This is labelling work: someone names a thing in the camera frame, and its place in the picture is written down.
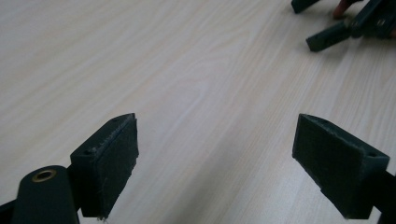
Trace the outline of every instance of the wood grain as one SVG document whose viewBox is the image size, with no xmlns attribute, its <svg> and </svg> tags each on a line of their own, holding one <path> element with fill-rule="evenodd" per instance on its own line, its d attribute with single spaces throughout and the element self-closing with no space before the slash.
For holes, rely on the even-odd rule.
<svg viewBox="0 0 396 224">
<path fill-rule="evenodd" d="M 286 0 L 0 2 L 0 203 L 135 112 L 141 155 L 108 223 L 376 223 L 377 210 L 343 219 L 291 157 L 308 113 L 396 172 L 395 42 L 304 43 L 335 23 L 336 4 L 295 15 Z"/>
</svg>

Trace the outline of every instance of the table surface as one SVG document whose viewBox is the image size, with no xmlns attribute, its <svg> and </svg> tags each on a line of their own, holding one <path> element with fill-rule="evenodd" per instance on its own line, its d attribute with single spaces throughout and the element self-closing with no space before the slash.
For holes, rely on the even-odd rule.
<svg viewBox="0 0 396 224">
<path fill-rule="evenodd" d="M 306 113 L 396 172 L 395 42 L 304 42 L 336 23 L 336 4 L 295 15 L 286 0 L 1 1 L 0 204 L 134 112 L 140 156 L 108 223 L 376 223 L 376 209 L 343 219 L 291 157 Z"/>
</svg>

